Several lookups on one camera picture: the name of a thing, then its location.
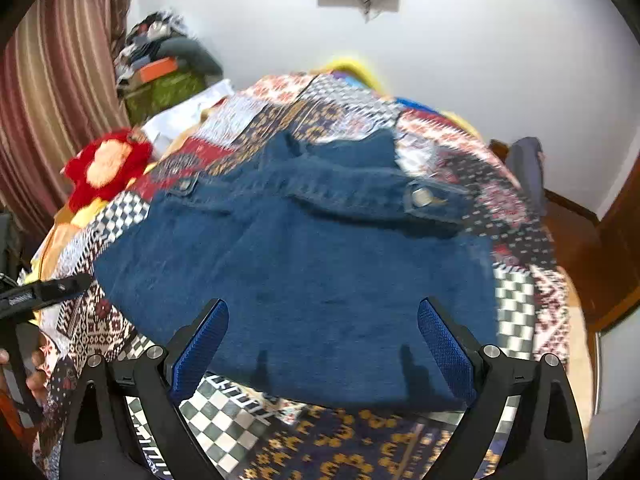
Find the baseboard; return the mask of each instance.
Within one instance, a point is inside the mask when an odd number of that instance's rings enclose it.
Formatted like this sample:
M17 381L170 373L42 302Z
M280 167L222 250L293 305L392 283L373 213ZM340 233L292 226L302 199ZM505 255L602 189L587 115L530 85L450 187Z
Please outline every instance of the baseboard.
M495 155L501 160L505 161L507 158L507 154L509 153L509 145L502 142L501 140L491 139L489 143L489 149L495 153ZM568 198L558 195L555 191L551 191L545 188L545 196L546 199L554 202L569 211L572 211L587 220L589 220L593 225L597 226L600 223L598 220L598 216L596 213L591 211L590 209L585 208L585 206L581 206L580 204L575 203L573 200L569 200Z

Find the denim waistband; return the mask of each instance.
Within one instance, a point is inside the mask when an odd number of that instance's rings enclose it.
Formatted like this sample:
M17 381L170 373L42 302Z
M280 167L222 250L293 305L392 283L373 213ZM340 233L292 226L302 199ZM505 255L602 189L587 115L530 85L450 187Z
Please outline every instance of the denim waistband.
M387 134L373 135L388 142L382 137ZM167 195L195 206L277 195L330 214L372 221L424 219L459 225L468 214L470 193L463 187L432 178L412 178L394 168L361 167L358 161L356 167L336 164L331 158L339 157L331 152L330 158L322 158L286 136L282 132L271 139L258 159L249 164L249 171L240 171L234 178L195 174L178 181Z

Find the stack of clothes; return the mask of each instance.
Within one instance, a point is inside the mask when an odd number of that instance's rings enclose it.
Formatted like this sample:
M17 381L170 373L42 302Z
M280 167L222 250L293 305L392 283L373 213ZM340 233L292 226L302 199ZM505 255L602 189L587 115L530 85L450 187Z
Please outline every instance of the stack of clothes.
M566 363L556 265L520 185L460 121L331 73L269 76L217 104L60 253L55 275L96 280L42 313L64 348L34 459L56 478L91 354L140 355L220 297L228 332L180 410L226 478L421 478L465 399L420 340L420 300L439 297L510 356ZM170 478L128 402L149 462Z
M114 69L132 124L185 101L223 75L222 67L172 12L154 12L133 27Z

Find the green fabric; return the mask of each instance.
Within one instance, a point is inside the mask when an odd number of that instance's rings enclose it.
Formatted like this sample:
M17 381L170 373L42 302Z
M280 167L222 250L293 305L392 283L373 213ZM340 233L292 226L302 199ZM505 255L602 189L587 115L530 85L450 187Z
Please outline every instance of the green fabric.
M131 124L140 124L206 88L204 76L193 72L171 72L124 95Z

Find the curtain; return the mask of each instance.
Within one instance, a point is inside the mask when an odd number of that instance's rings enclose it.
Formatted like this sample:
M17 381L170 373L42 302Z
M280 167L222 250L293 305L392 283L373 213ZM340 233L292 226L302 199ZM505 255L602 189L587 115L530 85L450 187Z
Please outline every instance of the curtain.
M64 205L65 163L129 122L113 58L130 0L36 0L0 57L0 200L39 243Z

